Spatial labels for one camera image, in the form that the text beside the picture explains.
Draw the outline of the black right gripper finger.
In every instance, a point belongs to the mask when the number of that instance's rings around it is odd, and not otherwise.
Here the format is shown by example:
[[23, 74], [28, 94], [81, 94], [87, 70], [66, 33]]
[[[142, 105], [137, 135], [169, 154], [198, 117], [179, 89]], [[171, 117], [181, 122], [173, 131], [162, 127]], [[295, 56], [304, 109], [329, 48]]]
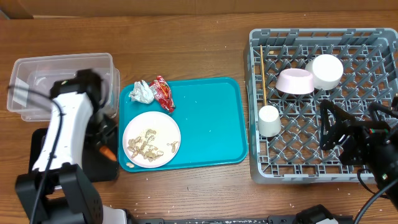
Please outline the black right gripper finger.
[[346, 128], [343, 123], [356, 121], [356, 118], [330, 100], [321, 101], [320, 115], [322, 121], [320, 149], [329, 151], [345, 140]]
[[369, 116], [372, 121], [380, 121], [379, 112], [390, 115], [393, 118], [397, 118], [397, 101], [393, 101], [390, 106], [384, 106], [377, 102], [372, 102], [368, 106]]

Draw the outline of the orange carrot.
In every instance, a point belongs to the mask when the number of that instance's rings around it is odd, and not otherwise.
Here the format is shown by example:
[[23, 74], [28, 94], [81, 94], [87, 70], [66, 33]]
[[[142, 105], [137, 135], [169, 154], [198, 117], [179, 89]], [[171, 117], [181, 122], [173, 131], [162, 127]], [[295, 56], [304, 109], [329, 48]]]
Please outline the orange carrot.
[[102, 155], [107, 157], [109, 160], [114, 161], [114, 162], [117, 161], [117, 158], [116, 158], [115, 154], [107, 146], [100, 147], [99, 151], [100, 151], [100, 153], [102, 153]]

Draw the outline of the peanut and rice scraps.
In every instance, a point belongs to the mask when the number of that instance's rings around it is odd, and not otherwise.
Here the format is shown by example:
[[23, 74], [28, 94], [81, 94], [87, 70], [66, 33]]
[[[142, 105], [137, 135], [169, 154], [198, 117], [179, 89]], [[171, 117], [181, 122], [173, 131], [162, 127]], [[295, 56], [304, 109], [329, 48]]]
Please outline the peanut and rice scraps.
[[155, 164], [173, 158], [179, 144], [177, 137], [168, 133], [145, 129], [127, 140], [127, 150], [131, 159]]

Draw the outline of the pink plate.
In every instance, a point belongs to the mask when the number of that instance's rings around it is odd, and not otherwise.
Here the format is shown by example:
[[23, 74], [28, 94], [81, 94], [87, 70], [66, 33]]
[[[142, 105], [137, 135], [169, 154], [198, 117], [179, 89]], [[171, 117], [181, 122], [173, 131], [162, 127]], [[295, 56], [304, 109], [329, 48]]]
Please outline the pink plate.
[[169, 115], [149, 111], [133, 118], [126, 126], [121, 147], [135, 166], [154, 169], [169, 163], [178, 153], [182, 135]]

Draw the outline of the white bowl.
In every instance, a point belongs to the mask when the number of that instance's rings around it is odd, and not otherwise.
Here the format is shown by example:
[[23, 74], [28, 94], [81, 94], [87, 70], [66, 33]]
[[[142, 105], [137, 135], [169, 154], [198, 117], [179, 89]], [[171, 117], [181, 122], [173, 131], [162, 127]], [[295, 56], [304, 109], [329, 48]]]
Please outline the white bowl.
[[307, 63], [305, 69], [313, 75], [314, 88], [334, 89], [343, 76], [343, 64], [334, 55], [323, 54]]

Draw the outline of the pink bowl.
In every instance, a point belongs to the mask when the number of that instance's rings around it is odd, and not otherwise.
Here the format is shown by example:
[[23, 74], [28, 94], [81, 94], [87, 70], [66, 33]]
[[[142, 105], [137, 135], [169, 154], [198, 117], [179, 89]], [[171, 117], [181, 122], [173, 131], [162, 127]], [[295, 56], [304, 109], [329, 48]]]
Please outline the pink bowl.
[[279, 91], [293, 95], [306, 95], [315, 89], [313, 75], [300, 68], [288, 68], [281, 71], [275, 87]]

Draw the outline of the white tissue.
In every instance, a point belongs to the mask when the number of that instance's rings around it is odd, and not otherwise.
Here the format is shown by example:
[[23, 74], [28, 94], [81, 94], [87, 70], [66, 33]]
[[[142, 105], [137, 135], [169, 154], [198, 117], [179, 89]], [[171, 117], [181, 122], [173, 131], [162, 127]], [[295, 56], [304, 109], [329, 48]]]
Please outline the white tissue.
[[141, 80], [134, 83], [133, 91], [129, 93], [131, 101], [137, 101], [144, 104], [150, 104], [154, 100], [154, 94], [147, 82]]

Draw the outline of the white plastic cup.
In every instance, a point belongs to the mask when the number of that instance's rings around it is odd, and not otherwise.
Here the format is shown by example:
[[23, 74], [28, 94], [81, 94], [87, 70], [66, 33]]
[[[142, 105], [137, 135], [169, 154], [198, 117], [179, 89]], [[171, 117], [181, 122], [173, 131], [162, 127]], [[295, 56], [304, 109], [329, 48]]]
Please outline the white plastic cup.
[[279, 134], [282, 126], [279, 111], [276, 107], [263, 106], [258, 112], [258, 117], [257, 126], [260, 135], [269, 138]]

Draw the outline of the red snack wrapper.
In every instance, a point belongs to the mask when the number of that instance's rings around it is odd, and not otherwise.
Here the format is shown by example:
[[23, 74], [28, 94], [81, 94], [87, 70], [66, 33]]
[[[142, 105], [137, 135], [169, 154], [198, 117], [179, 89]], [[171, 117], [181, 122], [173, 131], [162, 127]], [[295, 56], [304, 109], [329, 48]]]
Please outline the red snack wrapper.
[[157, 76], [149, 85], [153, 93], [154, 99], [161, 105], [161, 107], [168, 113], [173, 113], [175, 104], [172, 98], [172, 91], [168, 83], [162, 76]]

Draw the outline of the wooden chopstick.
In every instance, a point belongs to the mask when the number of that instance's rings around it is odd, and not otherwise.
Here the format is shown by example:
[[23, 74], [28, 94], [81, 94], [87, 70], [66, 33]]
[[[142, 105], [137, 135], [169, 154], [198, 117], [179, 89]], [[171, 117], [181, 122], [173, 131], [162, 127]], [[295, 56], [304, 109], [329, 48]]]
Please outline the wooden chopstick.
[[262, 75], [262, 91], [263, 91], [263, 104], [267, 106], [267, 95], [266, 95], [266, 78], [264, 68], [264, 54], [263, 46], [260, 45], [260, 56], [261, 56], [261, 75]]

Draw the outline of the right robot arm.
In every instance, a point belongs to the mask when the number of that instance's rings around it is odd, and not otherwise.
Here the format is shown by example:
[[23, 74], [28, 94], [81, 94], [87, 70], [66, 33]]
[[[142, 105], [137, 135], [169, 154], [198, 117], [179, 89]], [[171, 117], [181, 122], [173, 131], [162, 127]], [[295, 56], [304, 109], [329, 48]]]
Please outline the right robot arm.
[[397, 180], [397, 126], [390, 128], [380, 118], [384, 113], [397, 118], [397, 97], [390, 107], [371, 103], [370, 121], [345, 120], [342, 134], [346, 138], [340, 161], [343, 165], [366, 165], [373, 174], [378, 189]]

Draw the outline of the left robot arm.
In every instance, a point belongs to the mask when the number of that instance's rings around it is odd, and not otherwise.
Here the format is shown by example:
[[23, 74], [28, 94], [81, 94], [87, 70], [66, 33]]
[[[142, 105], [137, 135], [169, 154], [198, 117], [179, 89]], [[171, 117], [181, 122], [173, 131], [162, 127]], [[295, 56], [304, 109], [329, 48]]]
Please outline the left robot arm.
[[86, 138], [100, 142], [103, 119], [99, 90], [57, 90], [51, 102], [44, 145], [29, 174], [20, 175], [16, 192], [30, 223], [137, 223], [128, 210], [104, 206], [81, 168]]

